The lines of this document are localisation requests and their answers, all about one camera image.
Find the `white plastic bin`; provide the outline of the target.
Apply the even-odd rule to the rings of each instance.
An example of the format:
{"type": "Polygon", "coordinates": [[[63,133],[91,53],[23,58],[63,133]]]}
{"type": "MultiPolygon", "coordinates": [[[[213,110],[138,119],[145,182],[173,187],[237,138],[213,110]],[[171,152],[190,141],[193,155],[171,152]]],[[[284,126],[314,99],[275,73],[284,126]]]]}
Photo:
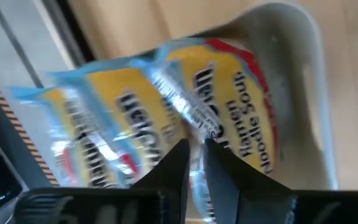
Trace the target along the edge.
{"type": "Polygon", "coordinates": [[[292,189],[338,189],[323,43],[313,16],[292,2],[263,2],[199,36],[232,37],[255,55],[278,121],[275,180],[292,189]]]}

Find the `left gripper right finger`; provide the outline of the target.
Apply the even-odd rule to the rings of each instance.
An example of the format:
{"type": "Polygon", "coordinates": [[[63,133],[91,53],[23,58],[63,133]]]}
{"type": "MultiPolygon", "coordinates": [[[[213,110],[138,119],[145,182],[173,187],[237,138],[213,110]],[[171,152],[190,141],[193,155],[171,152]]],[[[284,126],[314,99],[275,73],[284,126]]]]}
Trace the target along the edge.
{"type": "Polygon", "coordinates": [[[358,191],[289,189],[213,140],[204,158],[217,224],[358,224],[358,191]]]}

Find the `black aluminium rig frame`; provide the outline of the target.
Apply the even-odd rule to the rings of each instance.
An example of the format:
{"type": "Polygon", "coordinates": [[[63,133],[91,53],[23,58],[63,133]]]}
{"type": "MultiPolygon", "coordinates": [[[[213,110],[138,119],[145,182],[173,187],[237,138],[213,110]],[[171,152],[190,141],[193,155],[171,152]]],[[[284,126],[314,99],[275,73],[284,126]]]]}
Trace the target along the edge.
{"type": "Polygon", "coordinates": [[[41,0],[75,67],[96,60],[68,0],[41,0]]]}

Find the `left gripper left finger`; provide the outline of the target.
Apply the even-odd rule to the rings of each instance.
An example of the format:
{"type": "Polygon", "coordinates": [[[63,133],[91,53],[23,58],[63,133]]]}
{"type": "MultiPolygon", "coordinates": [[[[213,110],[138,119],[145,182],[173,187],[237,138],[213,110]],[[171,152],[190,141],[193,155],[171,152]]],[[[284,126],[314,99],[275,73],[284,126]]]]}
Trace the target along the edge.
{"type": "Polygon", "coordinates": [[[54,187],[26,192],[15,224],[185,224],[189,142],[180,140],[128,189],[54,187]]]}

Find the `blue Maruchan ramen packet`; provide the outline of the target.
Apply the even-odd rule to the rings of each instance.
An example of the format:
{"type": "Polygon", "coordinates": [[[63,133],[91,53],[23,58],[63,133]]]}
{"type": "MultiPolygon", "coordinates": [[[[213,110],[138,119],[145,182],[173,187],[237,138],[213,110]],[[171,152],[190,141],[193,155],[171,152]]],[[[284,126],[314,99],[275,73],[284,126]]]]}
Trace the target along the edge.
{"type": "Polygon", "coordinates": [[[152,60],[129,64],[190,124],[193,203],[207,224],[216,224],[204,171],[206,138],[265,175],[276,165],[269,87],[253,54],[221,39],[186,38],[161,46],[152,60]]]}
{"type": "Polygon", "coordinates": [[[64,98],[76,142],[98,152],[128,188],[187,137],[173,105],[128,59],[98,61],[52,72],[64,98]]]}
{"type": "Polygon", "coordinates": [[[64,186],[90,188],[121,188],[121,175],[110,168],[95,149],[80,145],[78,132],[66,109],[63,90],[50,88],[11,87],[21,103],[41,107],[48,116],[50,150],[63,178],[64,186]]]}

